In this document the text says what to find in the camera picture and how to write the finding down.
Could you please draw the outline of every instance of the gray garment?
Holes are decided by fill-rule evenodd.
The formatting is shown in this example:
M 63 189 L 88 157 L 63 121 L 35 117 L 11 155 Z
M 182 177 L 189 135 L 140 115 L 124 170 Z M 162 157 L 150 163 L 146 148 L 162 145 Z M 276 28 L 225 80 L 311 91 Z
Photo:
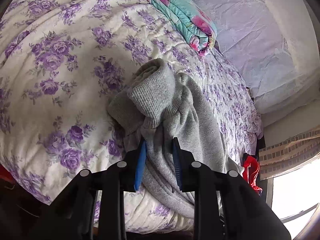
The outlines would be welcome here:
M 184 73 L 174 74 L 162 59 L 144 64 L 129 88 L 118 93 L 108 113 L 124 128 L 124 148 L 147 142 L 142 182 L 162 204 L 187 218 L 194 217 L 194 193 L 182 193 L 177 185 L 171 153 L 172 138 L 196 161 L 226 173 L 243 168 L 225 152 L 224 141 L 210 105 L 198 85 Z

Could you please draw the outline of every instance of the red object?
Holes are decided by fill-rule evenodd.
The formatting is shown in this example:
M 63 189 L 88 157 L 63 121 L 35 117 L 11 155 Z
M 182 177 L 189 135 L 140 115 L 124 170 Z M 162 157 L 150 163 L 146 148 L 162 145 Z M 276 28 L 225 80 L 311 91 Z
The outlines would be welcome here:
M 7 182 L 10 182 L 12 184 L 15 184 L 15 180 L 10 174 L 9 171 L 7 171 L 2 165 L 0 165 L 0 179 L 3 179 Z
M 243 162 L 244 172 L 242 174 L 244 180 L 250 184 L 256 193 L 261 195 L 262 188 L 256 185 L 256 179 L 260 170 L 260 164 L 251 155 L 247 155 L 246 160 Z

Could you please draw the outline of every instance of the rolled quilt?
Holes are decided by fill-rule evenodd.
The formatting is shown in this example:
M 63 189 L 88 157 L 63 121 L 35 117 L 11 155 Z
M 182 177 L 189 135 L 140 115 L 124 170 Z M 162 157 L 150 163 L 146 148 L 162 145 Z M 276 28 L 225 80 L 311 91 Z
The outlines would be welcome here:
M 213 48 L 217 28 L 192 0 L 147 0 L 160 10 L 200 56 Z

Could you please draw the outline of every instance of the white bedsheet with purple flowers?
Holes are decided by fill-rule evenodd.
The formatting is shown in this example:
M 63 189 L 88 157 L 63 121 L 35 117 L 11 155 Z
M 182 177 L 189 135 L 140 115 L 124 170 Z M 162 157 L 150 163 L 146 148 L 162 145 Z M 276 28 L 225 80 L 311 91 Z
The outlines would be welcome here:
M 199 84 L 233 160 L 254 153 L 260 117 L 244 80 L 216 50 L 200 59 L 146 0 L 14 0 L 0 22 L 0 52 L 0 162 L 44 203 L 81 169 L 123 157 L 106 105 L 152 58 Z M 124 198 L 128 231 L 192 226 L 143 186 Z

